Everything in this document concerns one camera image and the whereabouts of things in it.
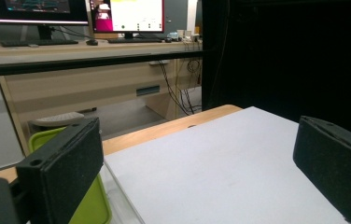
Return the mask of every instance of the floor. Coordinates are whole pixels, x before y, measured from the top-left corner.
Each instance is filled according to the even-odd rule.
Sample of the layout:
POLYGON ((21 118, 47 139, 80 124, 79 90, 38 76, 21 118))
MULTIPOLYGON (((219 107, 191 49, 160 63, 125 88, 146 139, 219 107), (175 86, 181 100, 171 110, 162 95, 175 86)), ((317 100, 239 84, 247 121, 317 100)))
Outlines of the floor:
MULTIPOLYGON (((202 89, 196 87, 183 94, 184 103, 190 99, 193 113, 202 111, 202 89)), ((179 117, 187 116, 181 109, 179 117)), ((97 107, 95 111, 79 111, 85 118, 98 117, 103 140, 135 132, 168 121, 146 106, 144 99, 97 107)))

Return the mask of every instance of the white paper sheet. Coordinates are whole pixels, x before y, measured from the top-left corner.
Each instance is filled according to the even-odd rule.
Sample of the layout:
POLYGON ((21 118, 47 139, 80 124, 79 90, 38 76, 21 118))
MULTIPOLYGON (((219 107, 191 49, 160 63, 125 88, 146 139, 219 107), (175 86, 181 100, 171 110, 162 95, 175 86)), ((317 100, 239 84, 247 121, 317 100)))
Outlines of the white paper sheet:
POLYGON ((295 165, 297 131, 249 107, 105 161, 147 224, 347 223, 295 165))

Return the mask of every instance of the keyboard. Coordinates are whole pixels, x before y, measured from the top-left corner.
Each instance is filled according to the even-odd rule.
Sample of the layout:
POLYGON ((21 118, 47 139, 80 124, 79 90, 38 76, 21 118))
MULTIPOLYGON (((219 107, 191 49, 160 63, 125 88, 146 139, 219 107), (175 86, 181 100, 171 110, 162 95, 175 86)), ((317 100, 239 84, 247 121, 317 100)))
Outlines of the keyboard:
POLYGON ((126 44, 126 43, 161 43, 159 38, 116 38, 116 39, 107 39, 110 44, 126 44))
POLYGON ((47 46, 47 45, 72 45, 78 44, 76 40, 66 39, 44 39, 44 40, 4 40, 0 41, 2 47, 31 47, 34 45, 47 46))

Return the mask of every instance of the computer mouse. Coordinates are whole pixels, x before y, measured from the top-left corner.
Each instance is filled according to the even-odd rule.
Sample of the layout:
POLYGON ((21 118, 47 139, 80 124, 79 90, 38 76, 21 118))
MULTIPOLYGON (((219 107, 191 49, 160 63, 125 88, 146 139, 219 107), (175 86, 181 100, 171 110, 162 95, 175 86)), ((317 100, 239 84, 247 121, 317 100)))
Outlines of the computer mouse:
POLYGON ((99 45, 99 42, 97 42, 97 40, 95 40, 95 39, 90 39, 90 40, 86 41, 86 44, 90 45, 90 46, 97 46, 97 45, 99 45))

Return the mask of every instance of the monitor screen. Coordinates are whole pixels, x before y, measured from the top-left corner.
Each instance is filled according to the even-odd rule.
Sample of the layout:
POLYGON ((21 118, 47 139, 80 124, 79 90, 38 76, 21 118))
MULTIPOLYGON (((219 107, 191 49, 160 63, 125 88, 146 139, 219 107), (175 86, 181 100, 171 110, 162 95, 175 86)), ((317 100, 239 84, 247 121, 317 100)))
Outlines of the monitor screen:
POLYGON ((85 0, 0 0, 0 24, 88 26, 85 0))
POLYGON ((133 34, 164 32, 163 0, 90 0, 93 32, 133 34))

